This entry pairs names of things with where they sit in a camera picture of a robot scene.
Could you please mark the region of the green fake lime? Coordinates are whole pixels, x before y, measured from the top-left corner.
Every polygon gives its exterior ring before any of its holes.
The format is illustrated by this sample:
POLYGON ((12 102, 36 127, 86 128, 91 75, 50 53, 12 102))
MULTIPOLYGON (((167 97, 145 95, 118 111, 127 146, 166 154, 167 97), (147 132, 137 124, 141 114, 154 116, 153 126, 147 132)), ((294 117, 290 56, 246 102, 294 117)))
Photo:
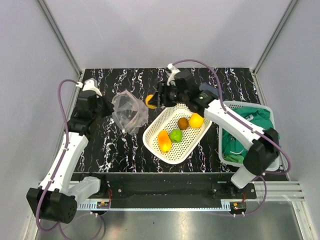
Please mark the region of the green fake lime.
POLYGON ((174 129, 170 132, 169 138, 172 143, 180 143, 183 138, 183 133, 180 129, 174 129))

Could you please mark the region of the clear zip top bag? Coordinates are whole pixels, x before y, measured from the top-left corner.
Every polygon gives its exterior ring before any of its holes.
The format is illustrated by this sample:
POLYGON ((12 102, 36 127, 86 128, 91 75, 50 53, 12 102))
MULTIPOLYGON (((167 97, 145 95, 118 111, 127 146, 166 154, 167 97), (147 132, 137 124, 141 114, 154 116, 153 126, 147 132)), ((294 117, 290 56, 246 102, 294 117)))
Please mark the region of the clear zip top bag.
POLYGON ((145 103, 125 90, 112 99, 112 118, 122 133, 136 135, 148 123, 149 110, 145 103))

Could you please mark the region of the orange fake mango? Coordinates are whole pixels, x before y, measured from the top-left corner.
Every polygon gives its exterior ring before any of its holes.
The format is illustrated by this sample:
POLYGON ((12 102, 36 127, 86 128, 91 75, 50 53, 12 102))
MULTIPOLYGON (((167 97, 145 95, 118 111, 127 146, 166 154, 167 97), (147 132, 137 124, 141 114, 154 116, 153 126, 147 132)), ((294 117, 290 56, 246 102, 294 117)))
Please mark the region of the orange fake mango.
POLYGON ((168 153, 171 150, 172 141, 166 130, 159 132, 157 136, 157 143, 162 153, 168 153))

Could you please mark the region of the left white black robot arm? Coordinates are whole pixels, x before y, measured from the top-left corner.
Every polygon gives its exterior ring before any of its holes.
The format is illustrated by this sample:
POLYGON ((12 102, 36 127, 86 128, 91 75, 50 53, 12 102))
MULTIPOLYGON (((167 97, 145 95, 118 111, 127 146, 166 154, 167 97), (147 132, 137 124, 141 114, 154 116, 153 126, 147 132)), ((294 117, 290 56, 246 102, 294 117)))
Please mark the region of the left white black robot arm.
POLYGON ((99 90, 81 90, 75 115, 67 122, 60 150, 48 174, 37 188, 30 188, 27 201, 37 221, 70 223, 77 207, 89 197, 103 198, 108 193, 105 177, 86 174, 70 187, 77 162, 97 129, 97 122, 113 112, 113 105, 99 90))

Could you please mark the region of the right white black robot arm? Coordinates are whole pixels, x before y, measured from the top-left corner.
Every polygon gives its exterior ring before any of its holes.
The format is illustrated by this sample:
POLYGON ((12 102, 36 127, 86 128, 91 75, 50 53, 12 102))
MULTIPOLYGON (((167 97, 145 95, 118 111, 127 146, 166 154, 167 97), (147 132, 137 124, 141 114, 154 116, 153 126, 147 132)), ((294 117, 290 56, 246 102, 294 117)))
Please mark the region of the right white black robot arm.
POLYGON ((157 84, 156 92, 147 103, 153 107, 185 104, 191 112, 218 124, 240 141, 247 154, 227 185, 228 195, 236 199, 244 194, 249 182, 262 175, 278 158, 279 135, 273 128, 265 130, 241 117, 224 104, 221 95, 213 86, 197 85, 190 73, 177 70, 167 81, 157 84))

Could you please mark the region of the yellow fake orange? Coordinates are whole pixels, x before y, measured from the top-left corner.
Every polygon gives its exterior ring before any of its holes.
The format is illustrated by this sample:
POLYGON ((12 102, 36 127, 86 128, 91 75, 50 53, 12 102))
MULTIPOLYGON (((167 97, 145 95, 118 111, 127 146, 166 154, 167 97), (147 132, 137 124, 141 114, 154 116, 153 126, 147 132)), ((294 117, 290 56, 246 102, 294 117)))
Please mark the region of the yellow fake orange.
POLYGON ((189 126, 195 129, 200 128, 203 125, 203 123, 204 118, 197 113, 193 113, 188 120, 189 126))

